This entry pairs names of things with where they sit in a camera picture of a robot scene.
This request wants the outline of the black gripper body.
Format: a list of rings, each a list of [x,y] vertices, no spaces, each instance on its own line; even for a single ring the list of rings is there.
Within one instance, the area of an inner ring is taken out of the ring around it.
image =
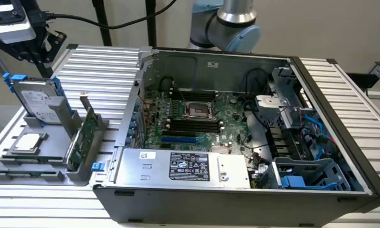
[[[36,34],[35,42],[44,43],[47,39],[47,13],[40,9],[36,0],[24,0],[24,9]]]

